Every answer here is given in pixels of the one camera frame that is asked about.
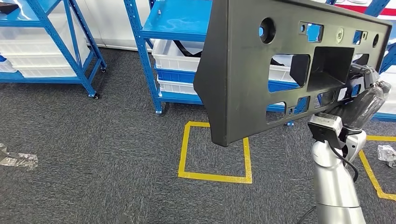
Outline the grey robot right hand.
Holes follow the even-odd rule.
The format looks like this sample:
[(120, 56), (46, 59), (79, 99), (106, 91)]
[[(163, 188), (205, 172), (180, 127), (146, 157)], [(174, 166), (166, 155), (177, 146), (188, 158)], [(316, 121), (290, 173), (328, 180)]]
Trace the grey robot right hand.
[(343, 127), (351, 131), (360, 131), (379, 111), (391, 92), (392, 85), (380, 80), (379, 73), (368, 65), (351, 64), (347, 89), (352, 90), (354, 80), (363, 77), (365, 90), (343, 105), (325, 110), (324, 113), (341, 118)]

